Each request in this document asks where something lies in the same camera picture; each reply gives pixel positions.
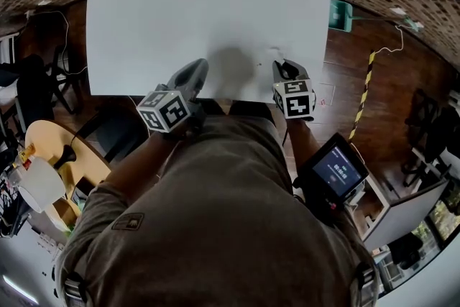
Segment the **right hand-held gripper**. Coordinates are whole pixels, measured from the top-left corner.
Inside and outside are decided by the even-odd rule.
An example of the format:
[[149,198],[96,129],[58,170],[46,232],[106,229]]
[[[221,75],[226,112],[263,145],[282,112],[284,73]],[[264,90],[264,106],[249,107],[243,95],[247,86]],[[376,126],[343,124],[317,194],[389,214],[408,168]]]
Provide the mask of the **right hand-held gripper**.
[[285,60],[282,67],[282,64],[275,60],[272,72],[274,101],[285,119],[313,121],[316,93],[306,69],[291,60]]

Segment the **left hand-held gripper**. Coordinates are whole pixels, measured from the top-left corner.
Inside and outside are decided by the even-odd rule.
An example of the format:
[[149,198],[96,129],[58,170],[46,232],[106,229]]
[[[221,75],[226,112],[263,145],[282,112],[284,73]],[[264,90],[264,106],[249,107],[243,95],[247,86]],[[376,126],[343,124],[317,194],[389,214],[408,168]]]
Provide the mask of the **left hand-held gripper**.
[[[155,132],[173,132],[186,123],[192,130],[198,131],[204,123],[206,114],[196,101],[208,75],[209,64],[206,59],[197,59],[174,73],[167,85],[159,84],[137,105],[137,112]],[[191,81],[190,92],[181,86]]]

